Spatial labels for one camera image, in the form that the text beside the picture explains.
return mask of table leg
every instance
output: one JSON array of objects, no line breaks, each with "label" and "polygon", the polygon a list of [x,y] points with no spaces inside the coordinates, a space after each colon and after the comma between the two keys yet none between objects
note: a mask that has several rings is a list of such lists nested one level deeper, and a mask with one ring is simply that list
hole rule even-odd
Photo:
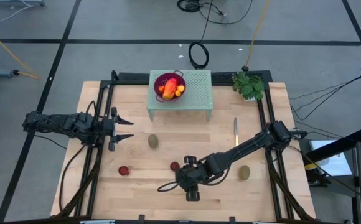
[{"label": "table leg", "polygon": [[211,119],[211,112],[212,112],[212,110],[205,111],[205,115],[207,116],[207,121],[209,121]]},{"label": "table leg", "polygon": [[150,120],[152,121],[154,119],[154,110],[148,110]]}]

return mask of kiwi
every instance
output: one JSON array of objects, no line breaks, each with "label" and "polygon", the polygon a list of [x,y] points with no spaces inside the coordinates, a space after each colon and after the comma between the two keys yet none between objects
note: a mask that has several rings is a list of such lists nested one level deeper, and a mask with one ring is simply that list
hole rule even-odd
[{"label": "kiwi", "polygon": [[250,177],[250,168],[246,165],[244,166],[241,166],[238,170],[238,177],[241,179],[241,180],[248,180],[248,178]]},{"label": "kiwi", "polygon": [[149,146],[152,149],[155,149],[158,147],[158,138],[155,134],[151,134],[148,137]]}]

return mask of red fruit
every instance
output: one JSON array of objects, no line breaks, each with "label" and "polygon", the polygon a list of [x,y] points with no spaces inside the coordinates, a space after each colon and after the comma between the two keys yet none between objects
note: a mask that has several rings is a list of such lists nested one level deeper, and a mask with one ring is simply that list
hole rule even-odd
[{"label": "red fruit", "polygon": [[120,168],[118,168],[118,173],[120,175],[129,175],[129,168],[126,166],[120,166]]},{"label": "red fruit", "polygon": [[171,170],[172,171],[177,171],[177,170],[179,170],[181,167],[180,167],[180,165],[179,165],[179,163],[177,163],[177,162],[171,162],[171,164],[170,164],[170,166],[169,166],[170,168],[171,168]]}]

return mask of red bowl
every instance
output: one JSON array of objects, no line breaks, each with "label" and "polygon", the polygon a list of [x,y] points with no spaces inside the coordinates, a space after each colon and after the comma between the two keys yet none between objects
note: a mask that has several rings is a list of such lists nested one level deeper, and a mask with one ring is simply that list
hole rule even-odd
[{"label": "red bowl", "polygon": [[[186,82],[185,80],[183,79],[183,72],[179,71],[179,70],[175,70],[174,72],[172,73],[165,73],[165,74],[162,74],[160,75],[156,81],[154,82],[154,91],[156,92],[157,96],[156,96],[156,99],[157,101],[160,101],[160,102],[168,102],[168,101],[175,101],[175,100],[178,100],[180,97],[183,96],[183,94],[185,93],[186,91]],[[158,91],[158,88],[160,86],[165,86],[168,79],[170,78],[176,78],[178,80],[178,85],[182,85],[185,87],[185,90],[183,91],[183,93],[181,94],[181,96],[174,96],[172,99],[170,100],[165,100],[162,98],[162,93],[160,93]]]}]

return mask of yellow cable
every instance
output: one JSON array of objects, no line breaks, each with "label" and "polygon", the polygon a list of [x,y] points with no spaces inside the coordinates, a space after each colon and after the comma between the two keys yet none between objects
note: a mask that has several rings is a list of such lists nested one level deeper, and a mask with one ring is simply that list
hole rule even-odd
[{"label": "yellow cable", "polygon": [[258,25],[257,25],[257,27],[255,29],[255,32],[254,32],[254,35],[253,35],[253,40],[251,41],[250,52],[248,53],[248,58],[247,58],[247,62],[245,64],[245,67],[248,66],[248,62],[250,61],[250,57],[251,57],[251,54],[253,52],[255,37],[256,37],[256,34],[258,33],[258,29],[260,28],[263,19],[265,18],[265,14],[266,14],[266,10],[268,8],[269,2],[270,2],[270,0],[266,0],[265,7],[263,8],[263,11],[262,11],[262,14],[261,14],[261,19],[258,22]]},{"label": "yellow cable", "polygon": [[20,59],[18,59],[1,41],[0,41],[0,44],[14,58],[14,60],[19,62],[25,69],[32,72],[32,69],[29,68],[27,65],[25,65]]},{"label": "yellow cable", "polygon": [[30,74],[25,73],[25,72],[18,72],[18,73],[21,74],[21,75],[25,75],[25,76],[31,77],[31,78],[35,78],[36,80],[39,79],[39,77],[37,77],[37,76],[35,76],[35,75],[30,75]]}]

